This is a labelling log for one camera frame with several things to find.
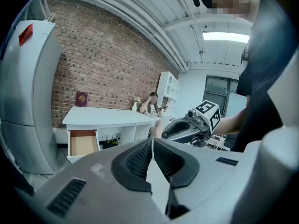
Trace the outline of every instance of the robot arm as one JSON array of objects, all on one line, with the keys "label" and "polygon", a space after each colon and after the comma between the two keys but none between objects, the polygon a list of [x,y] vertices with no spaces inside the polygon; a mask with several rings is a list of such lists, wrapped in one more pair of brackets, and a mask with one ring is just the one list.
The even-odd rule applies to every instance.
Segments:
[{"label": "robot arm", "polygon": [[185,117],[172,121],[162,133],[162,138],[179,143],[191,142],[194,146],[205,143],[221,120],[219,106],[205,100],[188,111]]}]

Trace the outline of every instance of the desk drawer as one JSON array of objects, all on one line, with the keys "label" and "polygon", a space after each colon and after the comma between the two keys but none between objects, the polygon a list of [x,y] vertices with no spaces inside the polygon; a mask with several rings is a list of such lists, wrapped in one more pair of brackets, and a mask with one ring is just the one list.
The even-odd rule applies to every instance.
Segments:
[{"label": "desk drawer", "polygon": [[67,159],[74,163],[87,154],[100,151],[97,130],[70,130]]}]

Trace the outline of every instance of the black vent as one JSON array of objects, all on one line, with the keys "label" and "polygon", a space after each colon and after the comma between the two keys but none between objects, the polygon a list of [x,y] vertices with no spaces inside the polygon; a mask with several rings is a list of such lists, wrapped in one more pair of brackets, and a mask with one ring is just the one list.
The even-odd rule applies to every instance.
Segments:
[{"label": "black vent", "polygon": [[154,144],[154,156],[168,182],[169,178],[182,169],[185,164],[185,160],[180,155],[158,143]]},{"label": "black vent", "polygon": [[130,173],[146,180],[146,174],[151,161],[151,143],[138,149],[125,160],[125,166]]},{"label": "black vent", "polygon": [[129,190],[151,193],[151,185],[146,182],[151,155],[151,139],[141,140],[120,153],[111,163],[114,178]]},{"label": "black vent", "polygon": [[239,162],[239,161],[236,161],[236,160],[226,159],[226,158],[222,158],[222,157],[219,157],[218,159],[216,159],[216,161],[222,162],[222,163],[225,163],[225,164],[228,164],[228,165],[233,165],[233,166],[237,166],[237,164]]},{"label": "black vent", "polygon": [[154,139],[154,158],[172,189],[187,187],[199,171],[192,155],[175,148],[176,142]]},{"label": "black vent", "polygon": [[48,205],[48,210],[57,216],[64,217],[78,197],[86,181],[72,179],[57,197]]}]

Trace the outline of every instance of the window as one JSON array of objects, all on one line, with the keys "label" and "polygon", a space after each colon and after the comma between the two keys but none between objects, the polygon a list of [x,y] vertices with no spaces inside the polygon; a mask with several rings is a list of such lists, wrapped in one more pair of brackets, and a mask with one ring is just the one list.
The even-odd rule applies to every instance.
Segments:
[{"label": "window", "polygon": [[230,93],[236,93],[238,81],[224,77],[206,77],[204,100],[219,105],[221,116],[225,117]]}]

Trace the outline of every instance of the person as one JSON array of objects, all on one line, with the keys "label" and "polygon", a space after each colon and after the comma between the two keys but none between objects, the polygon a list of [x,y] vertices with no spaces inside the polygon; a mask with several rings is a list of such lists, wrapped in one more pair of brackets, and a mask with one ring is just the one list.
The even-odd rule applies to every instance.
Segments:
[{"label": "person", "polygon": [[164,123],[161,120],[162,112],[158,108],[158,94],[152,92],[149,98],[140,106],[139,112],[143,113],[153,119],[150,125],[150,132],[156,137],[161,138],[164,130]]},{"label": "person", "polygon": [[298,34],[287,15],[288,0],[278,1],[280,5],[275,0],[202,0],[207,8],[221,8],[252,24],[247,67],[237,88],[238,94],[248,97],[247,106],[223,118],[213,133],[238,133],[231,151],[243,152],[248,143],[283,125],[267,91],[294,54]]}]

